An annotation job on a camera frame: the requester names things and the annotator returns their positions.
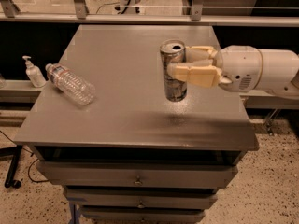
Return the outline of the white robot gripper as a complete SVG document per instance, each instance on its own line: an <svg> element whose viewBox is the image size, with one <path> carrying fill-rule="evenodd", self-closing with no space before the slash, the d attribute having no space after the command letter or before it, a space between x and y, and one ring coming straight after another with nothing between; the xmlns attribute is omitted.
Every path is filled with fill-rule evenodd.
<svg viewBox="0 0 299 224"><path fill-rule="evenodd" d="M190 64L213 58L216 67ZM169 64L168 75L199 87L215 87L221 79L220 87L229 92L253 90L262 72L261 52L251 46L229 46L218 53L212 46L190 46L186 48L186 61L190 63Z"/></svg>

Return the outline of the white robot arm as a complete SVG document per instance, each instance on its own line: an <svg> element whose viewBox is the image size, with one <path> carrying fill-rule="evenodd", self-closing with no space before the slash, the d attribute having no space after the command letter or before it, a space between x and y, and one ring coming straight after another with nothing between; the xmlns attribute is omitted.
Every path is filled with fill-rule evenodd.
<svg viewBox="0 0 299 224"><path fill-rule="evenodd" d="M229 92L265 91L276 97L298 97L299 56L285 49L232 45L187 47L186 60L167 68L171 78L202 88Z"/></svg>

